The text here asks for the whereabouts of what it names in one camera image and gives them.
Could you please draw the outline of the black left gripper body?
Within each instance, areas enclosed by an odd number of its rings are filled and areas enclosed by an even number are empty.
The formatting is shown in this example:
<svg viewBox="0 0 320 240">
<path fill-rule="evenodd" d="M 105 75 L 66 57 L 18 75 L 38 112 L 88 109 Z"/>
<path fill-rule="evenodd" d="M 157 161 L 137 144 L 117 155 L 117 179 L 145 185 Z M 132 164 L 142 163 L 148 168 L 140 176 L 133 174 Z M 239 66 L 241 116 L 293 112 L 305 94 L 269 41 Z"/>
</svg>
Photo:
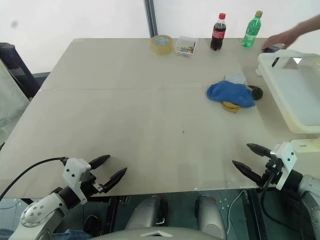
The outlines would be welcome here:
<svg viewBox="0 0 320 240">
<path fill-rule="evenodd" d="M 103 192 L 103 185 L 96 183 L 96 180 L 97 178 L 90 173 L 87 179 L 81 182 L 80 189 L 86 198 Z"/>
</svg>

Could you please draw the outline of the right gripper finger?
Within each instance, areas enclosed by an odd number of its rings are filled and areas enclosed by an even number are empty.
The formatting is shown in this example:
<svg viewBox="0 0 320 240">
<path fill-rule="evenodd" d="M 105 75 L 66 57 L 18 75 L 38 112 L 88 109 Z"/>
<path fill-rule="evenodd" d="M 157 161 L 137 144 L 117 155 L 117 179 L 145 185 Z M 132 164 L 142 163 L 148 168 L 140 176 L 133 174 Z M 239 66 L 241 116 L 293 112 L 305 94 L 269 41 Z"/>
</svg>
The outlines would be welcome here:
<svg viewBox="0 0 320 240">
<path fill-rule="evenodd" d="M 232 163 L 244 176 L 255 182 L 257 186 L 262 186 L 262 177 L 253 172 L 249 166 L 236 160 L 232 160 Z"/>
<path fill-rule="evenodd" d="M 271 150 L 264 146 L 261 146 L 255 143 L 247 143 L 246 146 L 256 155 L 259 155 L 261 157 L 268 157 L 268 158 L 271 157 Z"/>
</svg>

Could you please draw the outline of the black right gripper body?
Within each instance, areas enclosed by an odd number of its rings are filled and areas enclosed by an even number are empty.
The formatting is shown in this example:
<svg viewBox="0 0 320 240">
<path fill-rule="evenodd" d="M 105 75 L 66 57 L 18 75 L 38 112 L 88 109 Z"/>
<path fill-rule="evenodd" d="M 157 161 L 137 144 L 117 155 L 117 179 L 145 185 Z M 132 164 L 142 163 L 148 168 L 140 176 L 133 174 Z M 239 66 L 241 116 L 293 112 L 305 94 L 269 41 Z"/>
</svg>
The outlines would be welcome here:
<svg viewBox="0 0 320 240">
<path fill-rule="evenodd" d="M 261 177 L 261 188 L 268 188 L 269 185 L 277 184 L 281 175 L 283 162 L 280 158 L 272 155 L 265 165 L 265 172 Z"/>
</svg>

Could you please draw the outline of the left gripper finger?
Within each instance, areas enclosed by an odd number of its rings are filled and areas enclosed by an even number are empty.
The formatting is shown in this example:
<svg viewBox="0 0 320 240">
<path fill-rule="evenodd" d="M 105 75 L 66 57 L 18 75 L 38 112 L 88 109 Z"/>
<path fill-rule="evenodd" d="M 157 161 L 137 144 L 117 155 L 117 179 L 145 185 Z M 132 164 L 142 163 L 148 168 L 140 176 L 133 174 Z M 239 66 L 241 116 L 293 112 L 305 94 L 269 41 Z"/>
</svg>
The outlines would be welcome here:
<svg viewBox="0 0 320 240">
<path fill-rule="evenodd" d="M 93 160 L 91 160 L 88 164 L 90 165 L 92 170 L 99 168 L 102 164 L 104 164 L 111 156 L 109 154 L 99 156 Z"/>
<path fill-rule="evenodd" d="M 114 175 L 112 175 L 109 179 L 109 181 L 103 185 L 103 193 L 109 192 L 114 186 L 116 186 L 120 180 L 123 178 L 127 171 L 127 167 L 117 171 Z"/>
</svg>

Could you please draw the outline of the person's bare hand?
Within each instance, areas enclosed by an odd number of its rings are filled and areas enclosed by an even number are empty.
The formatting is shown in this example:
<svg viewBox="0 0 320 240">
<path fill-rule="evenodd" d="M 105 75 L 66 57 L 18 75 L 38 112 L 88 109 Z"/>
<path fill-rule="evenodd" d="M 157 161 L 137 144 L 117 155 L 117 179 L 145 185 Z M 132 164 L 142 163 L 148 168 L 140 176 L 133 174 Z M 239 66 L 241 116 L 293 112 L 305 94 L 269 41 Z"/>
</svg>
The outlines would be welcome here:
<svg viewBox="0 0 320 240">
<path fill-rule="evenodd" d="M 261 49 L 264 50 L 266 48 L 269 48 L 270 46 L 277 45 L 277 44 L 282 44 L 282 49 L 287 49 L 292 43 L 296 41 L 298 37 L 299 35 L 294 32 L 285 31 L 285 32 L 270 36 L 262 45 Z"/>
</svg>

